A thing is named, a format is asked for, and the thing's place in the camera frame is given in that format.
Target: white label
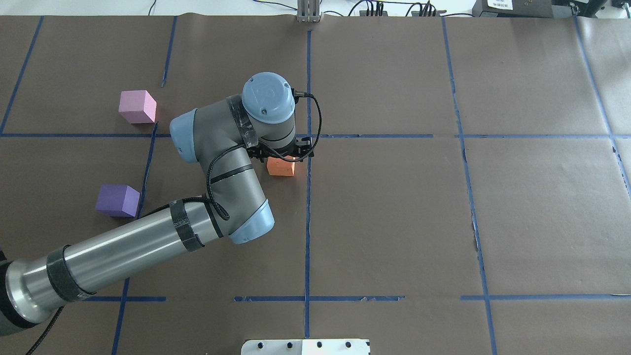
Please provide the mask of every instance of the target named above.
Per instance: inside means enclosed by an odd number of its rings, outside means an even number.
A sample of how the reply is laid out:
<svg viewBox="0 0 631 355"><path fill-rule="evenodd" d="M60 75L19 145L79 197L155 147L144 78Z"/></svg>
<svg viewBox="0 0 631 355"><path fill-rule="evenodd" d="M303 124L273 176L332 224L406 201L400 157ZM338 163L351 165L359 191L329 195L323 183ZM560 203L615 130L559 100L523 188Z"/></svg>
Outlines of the white label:
<svg viewBox="0 0 631 355"><path fill-rule="evenodd" d="M491 8L512 10L512 0L487 0L487 4Z"/></svg>

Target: cube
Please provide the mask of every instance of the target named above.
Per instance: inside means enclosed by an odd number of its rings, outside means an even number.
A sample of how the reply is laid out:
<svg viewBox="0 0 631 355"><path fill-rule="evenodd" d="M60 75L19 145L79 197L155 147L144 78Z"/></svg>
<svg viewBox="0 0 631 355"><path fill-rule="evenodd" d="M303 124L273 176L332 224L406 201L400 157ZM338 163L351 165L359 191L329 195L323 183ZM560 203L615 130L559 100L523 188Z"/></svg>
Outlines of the cube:
<svg viewBox="0 0 631 355"><path fill-rule="evenodd" d="M279 158L268 158L268 173L272 176L293 176L296 163L286 162Z"/></svg>
<svg viewBox="0 0 631 355"><path fill-rule="evenodd" d="M135 217L140 193L127 185L101 185L96 210L110 217Z"/></svg>
<svg viewBox="0 0 631 355"><path fill-rule="evenodd" d="M156 100L147 90L121 92L119 113L129 123L154 123L156 120Z"/></svg>

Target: metal bracket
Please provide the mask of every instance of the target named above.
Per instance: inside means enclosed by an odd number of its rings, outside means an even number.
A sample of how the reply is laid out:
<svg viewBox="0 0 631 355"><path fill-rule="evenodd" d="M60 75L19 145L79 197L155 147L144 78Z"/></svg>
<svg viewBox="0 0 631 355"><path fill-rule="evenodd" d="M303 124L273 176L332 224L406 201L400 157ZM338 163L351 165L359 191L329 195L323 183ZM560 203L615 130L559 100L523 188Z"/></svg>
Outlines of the metal bracket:
<svg viewBox="0 0 631 355"><path fill-rule="evenodd" d="M298 22L320 22L320 0L298 0Z"/></svg>
<svg viewBox="0 0 631 355"><path fill-rule="evenodd" d="M248 340L241 355L370 355L366 339Z"/></svg>

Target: light blue cap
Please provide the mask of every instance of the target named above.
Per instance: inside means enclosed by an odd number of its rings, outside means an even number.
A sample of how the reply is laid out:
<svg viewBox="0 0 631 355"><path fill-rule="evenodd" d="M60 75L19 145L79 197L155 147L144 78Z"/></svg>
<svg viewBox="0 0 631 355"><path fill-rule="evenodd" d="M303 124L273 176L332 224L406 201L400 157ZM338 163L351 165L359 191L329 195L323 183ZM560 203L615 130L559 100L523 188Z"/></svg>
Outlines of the light blue cap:
<svg viewBox="0 0 631 355"><path fill-rule="evenodd" d="M243 244L271 231L272 227L274 227L274 216L269 207L269 201L265 200L259 209L230 235L230 239L235 244Z"/></svg>
<svg viewBox="0 0 631 355"><path fill-rule="evenodd" d="M241 100L250 116L269 124L287 121L296 106L289 83L269 71L254 75L245 83Z"/></svg>
<svg viewBox="0 0 631 355"><path fill-rule="evenodd" d="M195 145L193 142L195 111L197 109L174 118L169 125L173 144L175 144L175 148L182 159L187 163L196 163L198 161L195 156Z"/></svg>

